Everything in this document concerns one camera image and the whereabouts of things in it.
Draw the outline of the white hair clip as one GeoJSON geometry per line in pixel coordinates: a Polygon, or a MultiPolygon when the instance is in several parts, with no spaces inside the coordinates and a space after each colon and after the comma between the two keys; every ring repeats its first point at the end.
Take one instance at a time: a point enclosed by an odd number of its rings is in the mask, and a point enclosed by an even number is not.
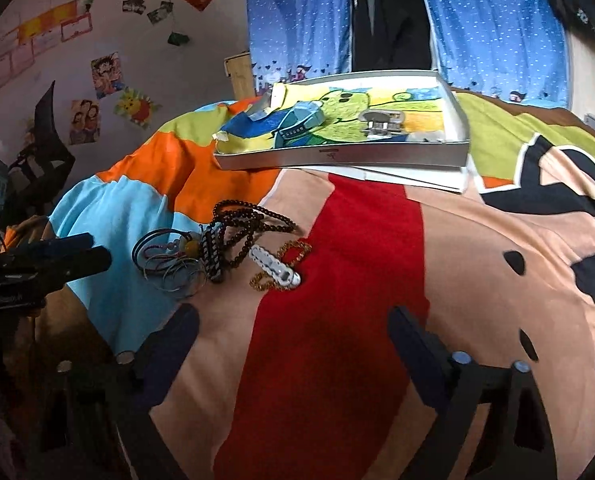
{"type": "Polygon", "coordinates": [[[302,283],[301,276],[291,266],[268,252],[262,246],[255,244],[248,252],[260,271],[250,279],[250,287],[263,292],[269,289],[291,290],[302,283]]]}

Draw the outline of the colourful patchwork bed cover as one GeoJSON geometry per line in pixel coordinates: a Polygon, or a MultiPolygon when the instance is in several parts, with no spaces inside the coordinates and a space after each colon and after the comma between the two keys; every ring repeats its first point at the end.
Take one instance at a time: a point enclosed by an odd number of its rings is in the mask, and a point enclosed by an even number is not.
{"type": "Polygon", "coordinates": [[[131,479],[116,425],[119,364],[182,305],[200,331],[151,417],[185,479],[395,479],[435,420],[387,319],[405,307],[450,351],[525,361],[562,479],[595,478],[595,133],[567,110],[462,93],[471,127],[461,194],[317,170],[224,171],[212,134],[231,106],[182,115],[76,184],[49,219],[9,229],[88,232],[105,273],[24,318],[9,363],[10,453],[21,479],[131,479]],[[284,214],[260,244],[302,274],[250,287],[244,260],[178,298],[131,256],[154,229],[196,232],[222,200],[284,214]]]}

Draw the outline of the family cartoon sticker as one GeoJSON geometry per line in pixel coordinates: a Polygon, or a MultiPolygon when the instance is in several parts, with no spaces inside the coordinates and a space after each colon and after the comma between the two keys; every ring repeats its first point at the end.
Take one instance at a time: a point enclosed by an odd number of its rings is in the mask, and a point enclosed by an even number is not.
{"type": "Polygon", "coordinates": [[[76,100],[70,109],[70,145],[96,143],[101,134],[98,101],[76,100]]]}

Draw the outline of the yellow bear sticker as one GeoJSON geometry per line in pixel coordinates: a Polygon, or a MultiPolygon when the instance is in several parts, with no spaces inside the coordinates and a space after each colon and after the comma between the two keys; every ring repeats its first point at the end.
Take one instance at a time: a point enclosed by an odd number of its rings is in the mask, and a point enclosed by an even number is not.
{"type": "Polygon", "coordinates": [[[159,109],[160,104],[155,103],[149,96],[134,88],[126,87],[122,89],[114,106],[114,114],[146,129],[159,109]]]}

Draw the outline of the wooden cabinet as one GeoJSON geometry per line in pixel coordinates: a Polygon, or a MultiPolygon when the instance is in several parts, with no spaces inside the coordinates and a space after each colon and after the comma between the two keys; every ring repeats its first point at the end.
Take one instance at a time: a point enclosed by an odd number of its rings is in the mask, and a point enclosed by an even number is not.
{"type": "Polygon", "coordinates": [[[244,100],[256,96],[250,53],[242,52],[225,58],[224,72],[230,79],[235,99],[244,100]]]}

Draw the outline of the silver claw hair clip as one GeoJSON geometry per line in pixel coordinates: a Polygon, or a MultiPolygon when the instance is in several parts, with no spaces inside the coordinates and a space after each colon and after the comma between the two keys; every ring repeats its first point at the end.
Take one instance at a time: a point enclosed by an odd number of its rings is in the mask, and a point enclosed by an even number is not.
{"type": "Polygon", "coordinates": [[[366,136],[398,136],[404,131],[405,114],[401,110],[368,108],[358,116],[366,136]]]}

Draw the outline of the white tray with cartoon lining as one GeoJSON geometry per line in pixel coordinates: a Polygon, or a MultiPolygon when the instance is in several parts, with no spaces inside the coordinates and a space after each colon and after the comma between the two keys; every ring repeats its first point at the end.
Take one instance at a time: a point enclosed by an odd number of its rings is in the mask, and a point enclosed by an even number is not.
{"type": "Polygon", "coordinates": [[[284,84],[277,82],[215,133],[224,169],[292,166],[373,166],[455,169],[470,148],[467,116],[434,70],[372,70],[284,84]],[[317,102],[325,122],[306,145],[274,148],[274,134],[299,101],[317,102]],[[398,136],[366,136],[358,116],[368,108],[401,110],[398,136]]]}

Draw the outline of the blue dotted left curtain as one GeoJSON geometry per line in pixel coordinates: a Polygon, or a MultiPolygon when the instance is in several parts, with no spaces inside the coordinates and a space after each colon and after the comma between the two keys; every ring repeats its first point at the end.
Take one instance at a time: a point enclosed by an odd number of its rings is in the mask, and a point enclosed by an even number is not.
{"type": "Polygon", "coordinates": [[[246,0],[254,88],[348,73],[352,0],[246,0]]]}

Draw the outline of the blue dotted curtain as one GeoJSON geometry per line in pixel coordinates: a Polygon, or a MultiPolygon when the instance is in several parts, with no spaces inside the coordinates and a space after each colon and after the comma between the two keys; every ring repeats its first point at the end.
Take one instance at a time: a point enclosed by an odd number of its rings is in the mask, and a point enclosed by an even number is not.
{"type": "Polygon", "coordinates": [[[425,0],[437,67],[455,88],[567,107],[567,37],[548,0],[425,0]]]}
{"type": "Polygon", "coordinates": [[[348,73],[352,0],[246,0],[254,88],[348,73]]]}

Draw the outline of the blue dotted right curtain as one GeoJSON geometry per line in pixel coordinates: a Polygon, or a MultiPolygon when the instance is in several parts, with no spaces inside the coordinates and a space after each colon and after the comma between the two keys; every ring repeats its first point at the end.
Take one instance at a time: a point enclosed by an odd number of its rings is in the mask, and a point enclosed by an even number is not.
{"type": "Polygon", "coordinates": [[[567,107],[567,37],[548,0],[425,0],[437,67],[455,88],[567,107]]]}

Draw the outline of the dark hanging clothes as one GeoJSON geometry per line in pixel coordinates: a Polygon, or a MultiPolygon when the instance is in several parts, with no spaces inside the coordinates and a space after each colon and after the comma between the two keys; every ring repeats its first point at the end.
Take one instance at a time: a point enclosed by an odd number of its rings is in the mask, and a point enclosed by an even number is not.
{"type": "Polygon", "coordinates": [[[353,19],[355,72],[432,67],[424,0],[354,0],[353,19]]]}

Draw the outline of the anime poster on wall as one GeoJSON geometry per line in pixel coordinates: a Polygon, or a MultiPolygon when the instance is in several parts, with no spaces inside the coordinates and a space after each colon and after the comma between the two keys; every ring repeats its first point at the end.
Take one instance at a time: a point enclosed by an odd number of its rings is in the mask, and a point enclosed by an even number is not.
{"type": "Polygon", "coordinates": [[[103,99],[125,88],[122,66],[117,52],[102,56],[91,62],[91,73],[96,97],[103,99]]]}

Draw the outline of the green wall ornament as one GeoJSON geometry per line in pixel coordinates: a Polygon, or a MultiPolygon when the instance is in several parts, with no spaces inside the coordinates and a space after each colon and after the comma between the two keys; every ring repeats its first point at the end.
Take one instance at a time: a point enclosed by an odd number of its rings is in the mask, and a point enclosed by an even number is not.
{"type": "Polygon", "coordinates": [[[185,34],[180,34],[180,32],[171,32],[167,38],[167,43],[175,47],[185,46],[186,44],[189,44],[189,42],[190,37],[185,34]]]}

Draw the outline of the photo on wall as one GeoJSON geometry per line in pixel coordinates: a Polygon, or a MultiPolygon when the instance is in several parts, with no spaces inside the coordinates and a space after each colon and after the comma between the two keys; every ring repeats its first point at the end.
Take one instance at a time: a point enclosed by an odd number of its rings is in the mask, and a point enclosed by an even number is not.
{"type": "Polygon", "coordinates": [[[136,13],[142,15],[146,9],[144,0],[124,0],[122,2],[122,12],[136,13]]]}

